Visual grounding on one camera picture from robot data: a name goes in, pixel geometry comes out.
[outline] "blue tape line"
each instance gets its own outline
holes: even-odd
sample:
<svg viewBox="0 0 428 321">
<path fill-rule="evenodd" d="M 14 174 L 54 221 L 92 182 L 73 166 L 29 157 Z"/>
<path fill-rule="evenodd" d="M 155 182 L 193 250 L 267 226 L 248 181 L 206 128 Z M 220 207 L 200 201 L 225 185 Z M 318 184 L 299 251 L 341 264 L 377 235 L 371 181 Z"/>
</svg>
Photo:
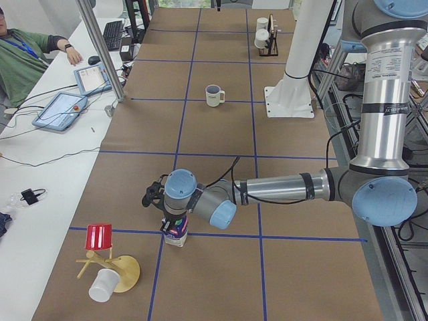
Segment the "blue tape line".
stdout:
<svg viewBox="0 0 428 321">
<path fill-rule="evenodd" d="M 99 150 L 100 153 L 104 154 L 141 154 L 141 155 L 165 155 L 165 156 L 205 156 L 205 157 L 237 157 L 241 158 L 255 158 L 254 155 L 236 155 L 236 154 L 202 154 L 202 153 L 187 153 L 187 152 L 143 152 L 135 150 Z M 272 159 L 302 159 L 302 160 L 321 160 L 324 161 L 325 157 L 312 157 L 312 156 L 266 156 L 258 155 L 257 158 L 272 158 Z M 328 160 L 336 161 L 337 158 L 329 157 Z"/>
<path fill-rule="evenodd" d="M 137 98 L 137 97 L 133 97 L 131 98 L 131 100 L 142 100 L 142 101 L 146 101 L 146 100 L 150 100 L 150 101 L 154 101 L 156 102 L 158 101 L 171 101 L 171 102 L 204 102 L 204 99 L 188 99 L 188 98 L 184 98 L 184 99 L 168 99 L 168 98 Z M 228 100 L 227 102 L 239 102 L 239 103 L 245 103 L 245 104 L 249 104 L 249 103 L 257 103 L 257 104 L 261 104 L 264 102 L 252 102 L 249 100 Z"/>
<path fill-rule="evenodd" d="M 162 236 L 160 238 L 160 245 L 159 245 L 159 251 L 158 251 L 158 260 L 156 262 L 156 271 L 154 273 L 152 296 L 150 297 L 150 306 L 148 308 L 147 321 L 150 321 L 152 319 L 154 296 L 156 295 L 156 287 L 157 287 L 157 284 L 158 284 L 158 275 L 159 275 L 159 269 L 160 269 L 160 266 L 161 266 L 161 257 L 162 257 L 162 250 L 163 250 L 163 243 L 164 242 L 165 242 L 164 241 L 164 235 L 162 234 Z"/>
<path fill-rule="evenodd" d="M 182 113 L 182 116 L 181 116 L 181 123 L 180 123 L 180 130 L 179 130 L 179 139 L 177 141 L 177 149 L 175 150 L 175 159 L 174 159 L 174 167 L 173 167 L 174 170 L 176 169 L 177 160 L 178 160 L 178 156 L 179 156 L 179 149 L 180 149 L 180 142 L 181 142 L 181 133 L 183 131 L 183 124 L 184 124 L 184 121 L 185 121 L 185 114 L 186 114 L 186 107 L 187 107 L 187 97 L 189 97 L 190 80 L 191 80 L 192 71 L 193 71 L 193 60 L 195 59 L 195 49 L 196 49 L 196 43 L 197 43 L 197 40 L 198 40 L 198 29 L 199 29 L 199 23 L 200 23 L 200 21 L 201 21 L 201 10 L 199 10 L 198 23 L 197 23 L 197 26 L 196 26 L 195 41 L 193 43 L 192 60 L 191 60 L 191 63 L 190 63 L 189 77 L 187 78 L 185 103 L 184 103 L 184 106 L 183 106 L 183 113 Z"/>
<path fill-rule="evenodd" d="M 254 166 L 255 166 L 255 177 L 259 177 L 259 168 L 257 161 L 257 140 L 255 135 L 255 110 L 253 103 L 253 77 L 252 77 L 252 69 L 251 69 L 251 46 L 249 40 L 248 33 L 248 12 L 245 10 L 245 21 L 247 24 L 247 52 L 248 52 L 248 72 L 249 72 L 249 92 L 251 98 L 251 122 L 253 126 L 253 144 L 254 144 Z M 263 251 L 263 229 L 261 228 L 261 207 L 260 204 L 257 204 L 257 219 L 259 225 L 259 250 L 260 250 L 260 274 L 261 274 L 261 295 L 263 301 L 263 321 L 268 321 L 268 303 L 266 300 L 266 282 L 265 282 L 265 259 L 264 259 L 264 251 Z"/>
<path fill-rule="evenodd" d="M 248 64 L 248 62 L 235 62 L 235 61 L 211 61 L 211 60 L 170 60 L 170 59 L 141 59 L 136 58 L 134 59 L 135 62 L 195 62 L 198 64 Z M 250 64 L 259 64 L 259 65 L 284 65 L 286 66 L 286 63 L 284 62 L 251 62 Z"/>
<path fill-rule="evenodd" d="M 86 231 L 86 227 L 69 227 L 73 231 Z M 116 233 L 137 233 L 137 234 L 156 234 L 163 235 L 160 231 L 147 231 L 138 229 L 113 229 Z M 221 233 L 195 233 L 188 232 L 188 235 L 200 237 L 229 237 L 238 239 L 282 239 L 291 241 L 333 241 L 333 242 L 359 242 L 367 243 L 367 239 L 353 237 L 310 237 L 310 236 L 283 236 L 283 235 L 250 235 L 250 234 L 221 234 Z"/>
<path fill-rule="evenodd" d="M 159 32 L 188 32 L 188 33 L 193 33 L 193 32 L 198 32 L 198 33 L 255 33 L 255 31 L 229 31 L 229 30 L 225 30 L 225 31 L 219 31 L 219 30 L 205 30 L 205 31 L 193 31 L 193 30 L 166 30 L 166 29 L 150 29 L 150 32 L 152 31 L 159 31 Z M 287 32 L 287 31 L 278 31 L 278 34 L 282 34 L 282 35 L 292 35 L 294 34 L 294 31 L 291 32 Z"/>
</svg>

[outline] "plastic cup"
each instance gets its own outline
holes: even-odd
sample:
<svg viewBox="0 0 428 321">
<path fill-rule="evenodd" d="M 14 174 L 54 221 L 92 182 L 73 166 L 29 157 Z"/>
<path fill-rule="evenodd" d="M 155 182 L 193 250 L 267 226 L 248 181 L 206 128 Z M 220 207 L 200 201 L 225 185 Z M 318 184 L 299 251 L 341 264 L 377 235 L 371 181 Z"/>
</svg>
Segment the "plastic cup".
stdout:
<svg viewBox="0 0 428 321">
<path fill-rule="evenodd" d="M 119 274 L 112 269 L 101 269 L 89 289 L 89 296 L 97 302 L 107 302 L 120 282 Z"/>
</svg>

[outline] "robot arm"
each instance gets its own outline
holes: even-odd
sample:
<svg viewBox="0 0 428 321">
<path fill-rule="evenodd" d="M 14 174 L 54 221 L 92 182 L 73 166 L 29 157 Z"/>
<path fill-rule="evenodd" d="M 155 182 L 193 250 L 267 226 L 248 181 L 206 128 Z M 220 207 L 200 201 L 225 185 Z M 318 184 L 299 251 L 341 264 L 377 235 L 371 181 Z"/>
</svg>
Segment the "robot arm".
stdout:
<svg viewBox="0 0 428 321">
<path fill-rule="evenodd" d="M 355 215 L 378 226 L 396 225 L 410 217 L 417 196 L 407 182 L 409 167 L 401 153 L 413 50 L 427 33 L 427 14 L 428 0 L 346 0 L 344 20 L 350 23 L 344 26 L 344 37 L 360 39 L 367 49 L 360 143 L 348 167 L 218 181 L 208 187 L 198 184 L 191 172 L 179 169 L 168 176 L 165 186 L 162 179 L 154 182 L 143 205 L 156 205 L 170 222 L 190 212 L 221 229 L 233 219 L 235 204 L 266 201 L 342 201 Z"/>
</svg>

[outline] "green jacket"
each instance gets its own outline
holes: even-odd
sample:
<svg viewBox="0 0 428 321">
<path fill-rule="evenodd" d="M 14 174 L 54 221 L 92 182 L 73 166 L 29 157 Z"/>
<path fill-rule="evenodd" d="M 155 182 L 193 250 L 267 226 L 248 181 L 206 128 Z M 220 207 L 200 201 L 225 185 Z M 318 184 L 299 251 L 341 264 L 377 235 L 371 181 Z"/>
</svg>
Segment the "green jacket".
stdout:
<svg viewBox="0 0 428 321">
<path fill-rule="evenodd" d="M 9 34 L 0 37 L 0 86 L 7 94 L 12 107 L 18 107 L 37 84 L 47 66 L 32 55 L 7 43 L 8 39 L 22 46 L 12 35 L 24 41 L 41 59 L 48 53 L 48 35 L 10 29 Z"/>
</svg>

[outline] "person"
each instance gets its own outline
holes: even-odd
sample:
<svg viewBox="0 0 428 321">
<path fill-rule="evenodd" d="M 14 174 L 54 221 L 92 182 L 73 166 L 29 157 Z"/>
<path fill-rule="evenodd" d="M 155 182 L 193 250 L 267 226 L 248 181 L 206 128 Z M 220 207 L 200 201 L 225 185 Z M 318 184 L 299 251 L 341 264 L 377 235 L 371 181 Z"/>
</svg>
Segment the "person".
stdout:
<svg viewBox="0 0 428 321">
<path fill-rule="evenodd" d="M 12 107 L 19 107 L 27 98 L 49 66 L 44 54 L 53 50 L 67 53 L 73 66 L 82 61 L 80 53 L 62 36 L 8 29 L 0 8 L 0 86 Z"/>
</svg>

